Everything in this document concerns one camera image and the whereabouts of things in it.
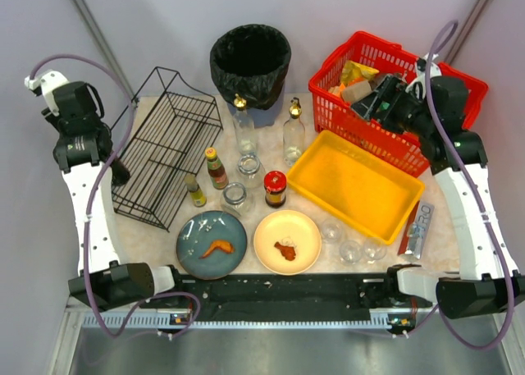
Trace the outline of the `gold-capped glass bottle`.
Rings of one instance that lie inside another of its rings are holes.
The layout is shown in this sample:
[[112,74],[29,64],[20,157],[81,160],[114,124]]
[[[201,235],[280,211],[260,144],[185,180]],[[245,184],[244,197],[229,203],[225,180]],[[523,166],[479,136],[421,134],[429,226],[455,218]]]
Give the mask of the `gold-capped glass bottle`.
[[258,151],[257,136],[253,118],[247,112],[247,101],[236,94],[233,105],[235,107],[233,123],[237,148],[242,155],[255,155]]
[[285,163],[293,166],[304,152],[305,126],[301,121],[299,98],[294,97],[290,102],[289,119],[283,125],[283,155]]

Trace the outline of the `small yellow seasoning bottle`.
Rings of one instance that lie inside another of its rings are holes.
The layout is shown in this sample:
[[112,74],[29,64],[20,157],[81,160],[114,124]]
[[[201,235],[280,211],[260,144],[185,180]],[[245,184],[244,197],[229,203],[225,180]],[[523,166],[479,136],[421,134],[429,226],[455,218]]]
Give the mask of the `small yellow seasoning bottle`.
[[198,208],[204,206],[207,202],[207,198],[204,195],[195,176],[191,174],[186,175],[184,182],[194,206]]

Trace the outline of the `red-brown sauce bottle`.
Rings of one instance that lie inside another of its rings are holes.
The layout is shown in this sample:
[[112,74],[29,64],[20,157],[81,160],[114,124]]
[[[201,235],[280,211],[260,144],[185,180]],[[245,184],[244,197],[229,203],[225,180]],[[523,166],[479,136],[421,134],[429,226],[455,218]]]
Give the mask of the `red-brown sauce bottle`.
[[206,148],[204,156],[213,187],[217,190],[224,190],[229,184],[229,179],[217,151],[213,147]]

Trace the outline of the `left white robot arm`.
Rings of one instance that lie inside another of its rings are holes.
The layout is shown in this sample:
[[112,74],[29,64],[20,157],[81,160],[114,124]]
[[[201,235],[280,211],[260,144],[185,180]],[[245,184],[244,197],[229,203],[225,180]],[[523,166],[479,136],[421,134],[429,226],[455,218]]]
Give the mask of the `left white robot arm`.
[[172,266],[130,263],[124,254],[112,186],[125,184],[130,173],[117,158],[105,164],[113,142],[98,91],[58,71],[26,77],[25,87],[43,96],[43,117],[59,134],[52,154],[71,196],[79,240],[79,275],[68,282],[71,296],[107,311],[173,289]]

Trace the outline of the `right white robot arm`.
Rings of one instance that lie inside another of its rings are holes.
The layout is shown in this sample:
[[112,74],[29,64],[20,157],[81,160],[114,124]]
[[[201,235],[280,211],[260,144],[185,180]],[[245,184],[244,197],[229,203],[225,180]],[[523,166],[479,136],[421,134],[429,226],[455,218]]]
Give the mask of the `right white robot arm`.
[[417,136],[452,218],[459,245],[458,276],[433,276],[414,267],[397,272],[399,291],[438,303],[450,319],[503,313],[524,301],[524,276],[501,234],[488,185],[487,156],[481,137],[466,128],[467,85],[437,65],[406,82],[381,73],[372,92],[352,103],[365,121],[392,133]]

